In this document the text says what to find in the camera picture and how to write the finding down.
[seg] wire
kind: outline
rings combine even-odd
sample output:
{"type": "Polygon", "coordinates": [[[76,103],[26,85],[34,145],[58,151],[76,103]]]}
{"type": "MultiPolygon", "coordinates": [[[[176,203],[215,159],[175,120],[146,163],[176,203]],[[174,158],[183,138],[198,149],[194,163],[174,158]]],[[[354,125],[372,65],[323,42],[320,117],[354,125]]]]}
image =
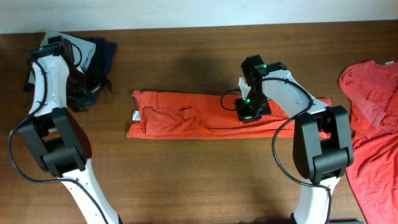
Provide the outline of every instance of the wire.
{"type": "Polygon", "coordinates": [[[74,43],[72,43],[71,42],[71,44],[72,44],[72,46],[75,46],[76,48],[77,48],[77,50],[79,51],[79,54],[80,54],[80,60],[79,60],[79,63],[77,63],[76,65],[74,65],[75,66],[75,68],[77,68],[80,64],[81,64],[81,60],[82,60],[82,58],[83,58],[83,55],[82,55],[82,53],[81,53],[81,50],[80,50],[80,48],[76,45],[76,44],[74,44],[74,43]]]}
{"type": "Polygon", "coordinates": [[[275,132],[274,137],[272,137],[272,155],[274,156],[274,159],[275,159],[275,161],[276,161],[278,167],[281,169],[281,171],[282,171],[290,180],[293,180],[294,182],[296,182],[296,183],[298,183],[298,184],[300,184],[300,185],[306,186],[306,187],[319,187],[319,188],[325,189],[325,190],[327,191],[328,198],[329,198],[328,213],[327,213],[326,221],[325,221],[325,224],[327,224],[327,223],[328,223],[328,220],[329,220],[329,217],[330,217],[330,210],[331,210],[331,189],[330,189],[329,187],[326,187],[326,186],[320,185],[320,184],[308,184],[308,183],[302,182],[301,180],[298,180],[298,179],[296,179],[295,177],[293,177],[292,175],[290,175],[290,174],[285,170],[285,168],[282,166],[282,164],[280,163],[280,161],[279,161],[279,159],[278,159],[278,156],[277,156],[277,154],[276,154],[276,149],[275,149],[276,139],[277,139],[278,134],[280,133],[280,131],[281,131],[284,127],[286,127],[290,122],[292,122],[293,120],[295,120],[298,116],[300,116],[300,115],[306,113],[306,112],[312,107],[312,105],[313,105],[313,100],[312,100],[310,94],[309,94],[306,90],[304,90],[299,84],[297,84],[297,83],[295,83],[295,82],[292,82],[292,81],[290,81],[289,79],[286,79],[286,78],[263,78],[262,80],[259,80],[258,82],[256,82],[256,83],[254,84],[254,88],[257,88],[257,86],[258,86],[259,83],[262,83],[262,82],[264,82],[264,81],[271,81],[271,80],[273,80],[273,81],[282,81],[282,82],[285,82],[285,83],[289,83],[289,84],[293,85],[294,87],[298,88],[298,89],[299,89],[302,93],[304,93],[304,95],[308,98],[308,106],[307,106],[304,110],[302,110],[301,112],[297,113],[296,115],[292,116],[292,117],[289,118],[287,121],[285,121],[285,122],[277,129],[277,131],[275,132]]]}
{"type": "Polygon", "coordinates": [[[40,103],[39,107],[36,108],[36,110],[34,110],[33,112],[31,112],[28,116],[26,116],[22,121],[20,121],[17,125],[15,125],[14,129],[10,132],[10,135],[8,136],[8,143],[7,143],[7,151],[8,151],[8,155],[9,158],[11,160],[12,166],[14,166],[15,170],[17,171],[17,173],[25,178],[26,180],[33,182],[33,183],[59,183],[59,182],[71,182],[76,184],[79,188],[81,188],[81,190],[87,195],[87,197],[90,198],[90,200],[94,203],[94,205],[96,206],[96,208],[99,210],[102,218],[104,219],[105,224],[108,224],[108,221],[105,217],[104,212],[102,211],[100,205],[98,205],[98,203],[96,202],[96,200],[93,198],[93,196],[90,195],[90,193],[77,181],[77,180],[73,180],[73,179],[50,179],[50,180],[36,180],[33,178],[28,177],[25,173],[23,173],[20,168],[17,166],[15,160],[14,160],[14,156],[12,155],[12,149],[11,149],[11,145],[12,145],[12,137],[15,135],[16,131],[24,124],[26,124],[27,122],[29,122],[32,117],[38,112],[40,111],[43,106],[44,106],[44,102],[47,98],[47,76],[46,76],[46,72],[43,68],[43,66],[38,62],[38,61],[34,61],[34,63],[36,63],[39,67],[40,70],[42,72],[43,75],[43,79],[44,79],[44,95],[43,95],[43,100],[40,103]]]}
{"type": "Polygon", "coordinates": [[[227,95],[227,93],[231,93],[231,92],[233,92],[233,91],[241,91],[241,89],[240,89],[239,87],[236,87],[236,88],[233,88],[232,90],[227,90],[227,91],[225,91],[225,93],[222,94],[222,96],[221,96],[220,103],[221,103],[221,106],[222,106],[225,110],[228,110],[228,111],[239,111],[239,110],[241,110],[241,109],[243,109],[243,108],[245,107],[245,104],[244,104],[244,103],[243,103],[242,106],[240,106],[239,108],[233,108],[233,109],[232,109],[232,108],[227,108],[227,107],[225,107],[225,106],[224,106],[224,103],[223,103],[224,96],[227,95]]]}

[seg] red blanket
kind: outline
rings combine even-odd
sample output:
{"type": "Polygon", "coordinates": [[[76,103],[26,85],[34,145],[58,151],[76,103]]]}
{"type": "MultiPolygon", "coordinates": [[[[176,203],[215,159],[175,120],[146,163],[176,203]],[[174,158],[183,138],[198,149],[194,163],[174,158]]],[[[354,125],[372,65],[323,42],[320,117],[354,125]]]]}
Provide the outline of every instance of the red blanket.
{"type": "Polygon", "coordinates": [[[339,85],[351,101],[351,188],[368,223],[398,223],[398,63],[353,65],[339,85]]]}
{"type": "MultiPolygon", "coordinates": [[[[272,137],[289,117],[270,101],[272,115],[260,121],[242,123],[235,111],[224,110],[220,96],[134,91],[141,120],[134,123],[127,137],[145,139],[241,139],[272,137]]],[[[227,95],[224,105],[234,108],[235,99],[227,95]]],[[[322,99],[331,104],[329,99],[322,99]]],[[[291,138],[294,123],[287,125],[278,137],[291,138]]]]}

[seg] red cloth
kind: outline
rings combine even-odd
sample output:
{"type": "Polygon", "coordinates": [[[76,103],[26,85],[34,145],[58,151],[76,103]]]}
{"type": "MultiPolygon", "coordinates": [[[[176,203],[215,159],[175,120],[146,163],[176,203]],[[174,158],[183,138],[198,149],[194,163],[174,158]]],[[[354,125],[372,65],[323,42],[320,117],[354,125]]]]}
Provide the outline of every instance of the red cloth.
{"type": "Polygon", "coordinates": [[[398,223],[398,63],[353,65],[339,85],[351,101],[351,188],[368,223],[398,223]]]}
{"type": "MultiPolygon", "coordinates": [[[[224,110],[220,96],[134,91],[141,117],[134,123],[127,137],[145,139],[241,139],[272,137],[289,117],[270,101],[272,116],[260,121],[242,123],[235,111],[224,110]]],[[[224,105],[234,108],[235,99],[227,95],[224,105]]],[[[322,99],[331,104],[329,99],[322,99]]],[[[294,123],[288,124],[278,136],[293,137],[294,123]]]]}

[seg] robotic arm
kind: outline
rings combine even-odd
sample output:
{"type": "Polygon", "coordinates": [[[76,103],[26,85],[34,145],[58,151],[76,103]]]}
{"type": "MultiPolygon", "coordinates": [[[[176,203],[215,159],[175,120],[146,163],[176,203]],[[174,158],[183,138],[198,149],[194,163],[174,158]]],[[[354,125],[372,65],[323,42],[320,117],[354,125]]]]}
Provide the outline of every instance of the robotic arm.
{"type": "Polygon", "coordinates": [[[255,55],[246,58],[241,68],[247,83],[239,79],[243,99],[236,100],[235,105],[240,121],[252,122],[271,114],[269,100],[286,112],[290,117],[288,122],[295,120],[293,158],[302,181],[288,174],[273,152],[282,171],[302,184],[291,222],[326,223],[331,193],[354,161],[347,111],[342,106],[329,107],[317,100],[294,80],[283,63],[265,64],[255,55]],[[320,139],[320,131],[330,133],[330,138],[320,139]]]}
{"type": "Polygon", "coordinates": [[[87,135],[67,110],[67,106],[74,112],[86,110],[82,101],[109,86],[109,81],[84,74],[74,65],[72,43],[62,36],[33,50],[31,59],[36,81],[29,114],[34,114],[18,131],[40,168],[70,191],[88,223],[122,224],[95,178],[87,135]],[[56,132],[58,138],[48,139],[56,132]]]}

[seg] wooden table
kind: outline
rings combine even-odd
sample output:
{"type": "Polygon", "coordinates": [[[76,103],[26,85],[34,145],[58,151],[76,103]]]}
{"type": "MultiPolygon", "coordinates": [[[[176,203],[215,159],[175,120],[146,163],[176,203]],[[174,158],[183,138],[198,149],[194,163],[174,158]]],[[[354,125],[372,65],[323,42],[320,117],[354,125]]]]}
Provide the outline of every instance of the wooden table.
{"type": "MultiPolygon", "coordinates": [[[[128,139],[133,90],[220,95],[235,87],[246,56],[283,61],[314,96],[349,109],[337,79],[349,65],[397,59],[398,22],[343,22],[193,29],[73,32],[119,44],[109,79],[88,113],[74,114],[93,148],[93,168],[124,223],[239,223],[288,218],[300,186],[271,154],[271,139],[128,139]]],[[[84,223],[62,184],[31,184],[12,168],[7,135],[29,111],[22,86],[25,59],[43,34],[0,35],[0,219],[2,223],[84,223]]],[[[18,135],[16,161],[26,174],[49,178],[18,135]]],[[[292,140],[278,140],[283,165],[298,177],[292,140]]],[[[346,177],[333,193],[332,219],[364,220],[346,177]]]]}

